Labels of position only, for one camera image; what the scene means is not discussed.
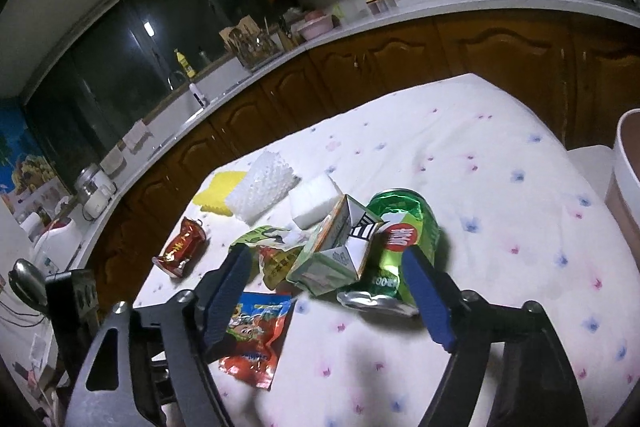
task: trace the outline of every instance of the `snack bag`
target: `snack bag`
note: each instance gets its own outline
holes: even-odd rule
[[[257,253],[264,285],[274,290],[289,273],[308,239],[307,232],[264,225],[238,237],[229,250],[237,243],[244,243]]]
[[[207,240],[202,226],[185,217],[180,225],[180,232],[170,242],[160,255],[151,259],[152,263],[167,273],[173,279],[181,279],[188,265],[197,261],[198,250]]]
[[[238,343],[230,357],[220,359],[220,371],[254,387],[268,389],[278,365],[271,347],[284,328],[290,295],[245,292],[226,331]]]

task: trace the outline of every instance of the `dark window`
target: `dark window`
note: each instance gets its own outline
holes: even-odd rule
[[[118,137],[171,91],[142,51],[120,5],[101,17],[66,54]]]
[[[289,6],[280,1],[278,11]],[[24,106],[65,185],[186,81],[174,49],[200,71],[200,51],[222,57],[219,31],[245,15],[276,19],[267,0],[120,0],[87,29]]]

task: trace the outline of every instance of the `cooking oil bottle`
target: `cooking oil bottle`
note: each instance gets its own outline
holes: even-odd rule
[[[194,76],[196,76],[196,72],[189,65],[189,63],[187,61],[187,57],[185,57],[183,54],[181,54],[178,51],[178,48],[174,49],[174,53],[175,53],[175,58],[178,59],[178,62],[180,62],[180,65],[182,66],[182,68],[183,68],[184,72],[187,74],[187,76],[189,78],[193,78]]]

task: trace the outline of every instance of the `white tablecloth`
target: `white tablecloth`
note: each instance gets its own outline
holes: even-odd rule
[[[386,188],[420,192],[444,229],[446,269],[458,286],[502,305],[539,301],[590,423],[606,424],[622,405],[640,375],[640,275],[604,203],[521,103],[466,74],[388,94],[265,149],[279,152],[302,179],[329,172],[362,203]],[[248,169],[259,153],[219,170]],[[184,215],[205,223],[206,254],[179,285],[153,267],[137,307],[193,288],[249,230],[193,203]],[[285,199],[258,225],[290,219]],[[267,291],[259,280],[248,290]],[[418,424],[449,358],[419,321],[307,296],[293,314],[270,391],[210,367],[238,427]],[[495,394],[501,349],[494,347],[473,426],[486,424]]]

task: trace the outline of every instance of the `pink bowl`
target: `pink bowl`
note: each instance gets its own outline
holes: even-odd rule
[[[311,39],[315,39],[317,36],[330,32],[333,29],[334,22],[331,19],[331,15],[325,15],[300,26],[298,31],[300,32],[300,35],[305,38],[305,41],[310,41]]]

